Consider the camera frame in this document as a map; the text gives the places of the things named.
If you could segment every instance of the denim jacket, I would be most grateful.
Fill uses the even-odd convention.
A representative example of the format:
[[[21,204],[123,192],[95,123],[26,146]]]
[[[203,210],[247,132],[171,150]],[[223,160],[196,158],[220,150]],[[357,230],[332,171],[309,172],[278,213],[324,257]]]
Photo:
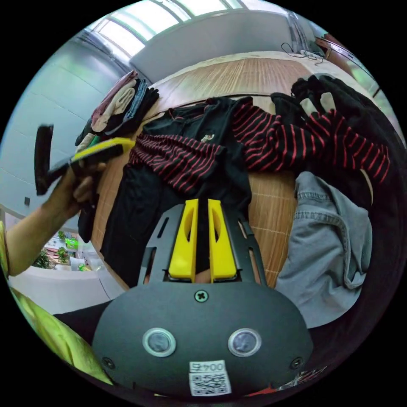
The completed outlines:
[[[358,299],[371,258],[372,226],[366,209],[310,172],[298,176],[295,194],[288,256],[276,290],[315,328],[339,318]]]

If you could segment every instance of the cable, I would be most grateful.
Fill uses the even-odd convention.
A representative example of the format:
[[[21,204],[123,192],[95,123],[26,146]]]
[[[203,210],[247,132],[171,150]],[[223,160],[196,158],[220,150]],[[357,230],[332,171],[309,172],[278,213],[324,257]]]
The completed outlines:
[[[290,47],[291,54],[283,48],[283,45],[284,45],[284,44],[287,44],[287,45]],[[315,60],[315,56],[319,56],[319,57],[321,58],[321,60],[320,60],[319,62],[317,62],[316,64],[314,64],[314,65],[317,66],[317,65],[323,63],[323,57],[322,57],[322,56],[317,55],[317,54],[314,54],[314,53],[309,52],[309,51],[304,51],[304,54],[303,54],[303,55],[295,54],[295,53],[294,53],[294,50],[293,50],[293,47],[292,47],[288,42],[283,42],[283,43],[281,44],[281,49],[282,49],[287,55],[292,56],[292,57],[294,57],[294,58],[308,58],[309,60],[314,61],[314,60]]]

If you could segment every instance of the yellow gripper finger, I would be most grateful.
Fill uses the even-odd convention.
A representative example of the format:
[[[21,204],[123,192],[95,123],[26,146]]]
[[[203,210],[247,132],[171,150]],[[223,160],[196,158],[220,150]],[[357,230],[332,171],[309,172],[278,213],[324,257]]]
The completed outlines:
[[[211,282],[232,279],[236,265],[220,201],[208,200]]]
[[[196,241],[198,234],[198,199],[185,201],[184,213],[179,224],[177,238],[168,273],[173,279],[195,282]]]

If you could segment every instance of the shirt logo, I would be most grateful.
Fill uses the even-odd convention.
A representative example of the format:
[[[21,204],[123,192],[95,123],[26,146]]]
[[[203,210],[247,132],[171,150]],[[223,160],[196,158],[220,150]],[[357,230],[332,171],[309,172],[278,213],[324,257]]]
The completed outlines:
[[[209,140],[212,140],[215,137],[214,134],[207,134],[204,137],[202,137],[201,143],[206,143]]]

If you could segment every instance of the sticker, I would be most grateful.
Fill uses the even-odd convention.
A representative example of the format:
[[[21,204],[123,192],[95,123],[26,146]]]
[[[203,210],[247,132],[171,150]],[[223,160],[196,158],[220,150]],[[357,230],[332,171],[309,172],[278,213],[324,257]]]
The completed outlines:
[[[224,360],[190,362],[192,396],[222,396],[232,393]]]

